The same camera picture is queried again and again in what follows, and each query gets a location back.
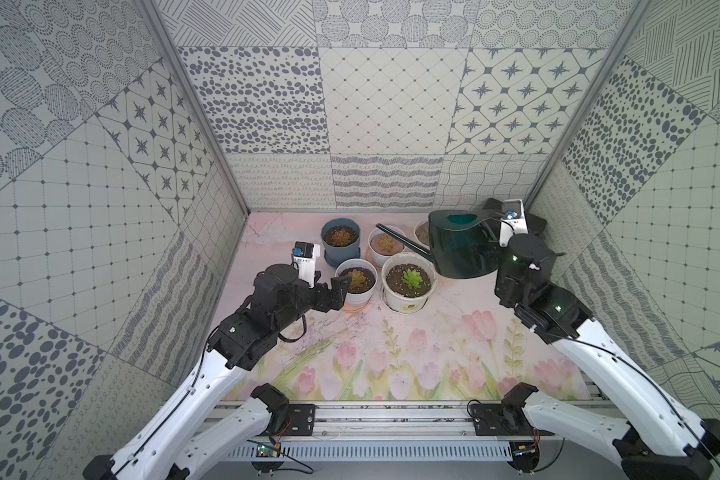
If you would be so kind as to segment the large white pot green succulent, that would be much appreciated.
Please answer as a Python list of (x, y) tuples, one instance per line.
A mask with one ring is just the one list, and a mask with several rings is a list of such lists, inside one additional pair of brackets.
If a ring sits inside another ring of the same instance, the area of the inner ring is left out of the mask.
[(419, 255), (402, 252), (385, 262), (381, 271), (383, 299), (394, 312), (419, 312), (437, 287), (437, 273)]

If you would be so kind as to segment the white pot brown soil succulent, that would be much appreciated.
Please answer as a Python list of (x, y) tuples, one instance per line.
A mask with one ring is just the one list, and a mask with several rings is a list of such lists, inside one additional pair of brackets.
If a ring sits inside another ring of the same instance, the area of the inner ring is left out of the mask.
[(416, 241), (424, 246), (429, 247), (430, 245), (430, 234), (429, 234), (429, 221), (427, 219), (424, 219), (420, 221), (415, 229), (414, 229), (414, 235)]

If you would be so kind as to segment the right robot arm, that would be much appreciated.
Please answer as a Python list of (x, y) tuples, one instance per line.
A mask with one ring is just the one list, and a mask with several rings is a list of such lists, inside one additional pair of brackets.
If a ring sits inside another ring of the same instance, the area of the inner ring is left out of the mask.
[(621, 412), (597, 415), (520, 382), (502, 400), (507, 424), (526, 422), (620, 466), (630, 479), (708, 479), (720, 470), (720, 420), (701, 418), (660, 387), (570, 291), (549, 279), (556, 254), (531, 234), (502, 245), (495, 294), (545, 344), (584, 372)]

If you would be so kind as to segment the small white pot reddish succulent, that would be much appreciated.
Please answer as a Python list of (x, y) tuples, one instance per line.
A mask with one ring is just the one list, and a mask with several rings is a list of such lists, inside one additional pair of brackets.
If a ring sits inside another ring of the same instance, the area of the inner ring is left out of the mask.
[(378, 228), (371, 231), (368, 237), (369, 258), (371, 263), (381, 269), (392, 256), (405, 250), (405, 245)]

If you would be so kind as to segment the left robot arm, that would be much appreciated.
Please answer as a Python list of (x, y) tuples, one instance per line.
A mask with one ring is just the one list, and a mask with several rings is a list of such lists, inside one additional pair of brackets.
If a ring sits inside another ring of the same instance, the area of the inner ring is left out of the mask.
[(343, 308), (348, 276), (321, 283), (315, 273), (275, 264), (254, 279), (245, 302), (210, 334), (196, 366), (148, 424), (112, 455), (94, 457), (86, 479), (199, 479), (234, 448), (264, 433), (289, 401), (263, 384), (215, 426), (199, 428), (220, 400), (309, 311)]

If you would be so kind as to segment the dark green watering can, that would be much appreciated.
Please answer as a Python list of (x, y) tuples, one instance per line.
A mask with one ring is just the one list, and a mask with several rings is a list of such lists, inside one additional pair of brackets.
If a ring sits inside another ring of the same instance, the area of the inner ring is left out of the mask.
[(375, 227), (429, 261), (441, 276), (472, 279), (488, 275), (499, 267), (502, 255), (499, 216), (500, 211), (495, 209), (430, 212), (427, 246), (393, 231), (390, 226), (377, 223)]

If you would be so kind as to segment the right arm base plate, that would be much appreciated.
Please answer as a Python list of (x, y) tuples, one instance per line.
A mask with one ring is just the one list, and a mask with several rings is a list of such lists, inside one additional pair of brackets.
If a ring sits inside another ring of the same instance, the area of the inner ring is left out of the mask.
[(470, 400), (466, 409), (477, 436), (531, 437), (535, 433), (553, 436), (551, 432), (535, 429), (519, 407)]

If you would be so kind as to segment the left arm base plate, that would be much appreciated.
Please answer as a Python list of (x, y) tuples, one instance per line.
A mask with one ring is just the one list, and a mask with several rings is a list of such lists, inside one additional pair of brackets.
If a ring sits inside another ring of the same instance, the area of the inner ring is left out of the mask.
[(285, 437), (309, 437), (313, 435), (317, 407), (315, 404), (289, 404), (285, 428), (280, 432)]

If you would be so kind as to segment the white pot yellow-green succulent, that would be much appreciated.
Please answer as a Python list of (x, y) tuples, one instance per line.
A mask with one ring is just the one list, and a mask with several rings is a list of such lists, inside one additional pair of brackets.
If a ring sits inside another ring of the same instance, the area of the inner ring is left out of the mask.
[(339, 265), (336, 273), (338, 276), (348, 276), (352, 279), (348, 293), (372, 292), (374, 294), (377, 272), (370, 262), (362, 259), (349, 259)]

